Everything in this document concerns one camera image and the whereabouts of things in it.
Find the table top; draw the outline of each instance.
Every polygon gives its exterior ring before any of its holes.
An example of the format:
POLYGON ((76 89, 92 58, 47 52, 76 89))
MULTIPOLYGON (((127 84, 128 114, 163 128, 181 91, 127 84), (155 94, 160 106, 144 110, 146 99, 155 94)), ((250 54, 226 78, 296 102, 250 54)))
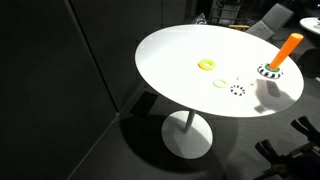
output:
POLYGON ((300 20, 300 25, 315 34, 320 35, 320 21, 317 17, 303 18, 300 20))
POLYGON ((242 31, 181 25, 146 37, 135 61, 145 81, 172 101, 209 114, 256 117, 281 111, 302 94, 303 78, 291 58, 280 65, 283 76, 279 79, 257 71, 278 52, 272 44, 242 31), (201 59, 213 60, 215 68, 200 69, 201 59), (222 82, 224 88, 214 85, 222 82), (245 90, 241 96, 231 92, 240 87, 245 90))

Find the chair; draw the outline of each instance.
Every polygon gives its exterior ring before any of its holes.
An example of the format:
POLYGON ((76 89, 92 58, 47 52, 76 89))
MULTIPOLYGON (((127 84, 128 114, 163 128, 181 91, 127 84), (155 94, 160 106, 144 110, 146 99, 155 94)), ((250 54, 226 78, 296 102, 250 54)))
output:
POLYGON ((245 23, 241 19, 242 0, 216 0, 212 3, 208 22, 212 25, 229 26, 245 23))
POLYGON ((207 24, 207 20, 206 20, 206 17, 205 17, 205 15, 203 14, 203 13, 201 13, 197 18, 195 18, 192 22, 191 22, 191 24, 202 24, 202 25, 204 25, 204 24, 207 24))
POLYGON ((286 179, 290 176, 299 179, 319 179, 320 176, 320 132, 309 122, 306 116, 293 120, 291 126, 307 136, 308 143, 291 151, 288 155, 279 156, 268 139, 255 145, 257 151, 267 159, 271 168, 254 180, 262 180, 273 175, 286 179))
POLYGON ((293 14, 293 11, 277 3, 260 21, 245 32, 268 40, 286 24, 293 14))
POLYGON ((320 77, 320 49, 309 49, 297 61, 301 73, 305 77, 320 77))

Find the black chair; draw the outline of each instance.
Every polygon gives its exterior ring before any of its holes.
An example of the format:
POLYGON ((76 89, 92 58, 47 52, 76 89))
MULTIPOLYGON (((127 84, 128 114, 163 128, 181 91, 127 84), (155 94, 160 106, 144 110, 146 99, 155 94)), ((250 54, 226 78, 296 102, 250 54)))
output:
POLYGON ((197 18, 195 18, 191 24, 200 24, 200 25, 204 25, 207 24, 207 20, 206 17, 203 13, 201 13, 197 18))
POLYGON ((262 180, 270 176, 279 175, 282 179, 289 176, 301 180, 320 179, 320 132, 309 122, 306 116, 292 121, 291 125, 306 135, 308 143, 291 151, 288 155, 278 155, 268 139, 255 145, 257 151, 267 159, 271 168, 265 170, 263 175, 255 178, 262 180))
POLYGON ((320 49, 309 49, 297 61, 304 77, 320 77, 320 49))
POLYGON ((229 27, 234 24, 241 24, 243 28, 249 28, 247 19, 240 10, 242 0, 218 0, 212 4, 208 23, 229 27))

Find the white round table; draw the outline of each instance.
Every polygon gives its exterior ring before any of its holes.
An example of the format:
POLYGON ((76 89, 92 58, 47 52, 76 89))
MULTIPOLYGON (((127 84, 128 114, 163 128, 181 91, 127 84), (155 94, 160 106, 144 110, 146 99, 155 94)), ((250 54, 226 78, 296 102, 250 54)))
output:
POLYGON ((298 100, 303 78, 289 57, 280 66, 283 75, 279 79, 268 79, 257 71, 261 64, 271 63, 278 51, 250 34, 210 25, 174 26, 146 37, 136 50, 138 71, 159 93, 190 108, 164 121, 162 138, 169 150, 194 159, 210 149, 211 129, 196 111, 257 117, 298 100), (201 59, 214 61, 215 68, 200 69, 201 59))
POLYGON ((315 34, 320 35, 320 21, 317 17, 307 17, 300 20, 300 25, 315 34))

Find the yellow ring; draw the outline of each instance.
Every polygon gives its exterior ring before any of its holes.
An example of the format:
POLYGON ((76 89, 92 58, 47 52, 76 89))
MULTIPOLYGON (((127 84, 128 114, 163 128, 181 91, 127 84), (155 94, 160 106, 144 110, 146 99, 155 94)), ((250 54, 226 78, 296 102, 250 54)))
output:
POLYGON ((216 66, 216 64, 210 59, 201 59, 198 66, 203 70, 210 71, 216 66))
POLYGON ((213 85, 217 88, 225 88, 227 86, 227 82, 222 79, 217 79, 213 81, 213 85))

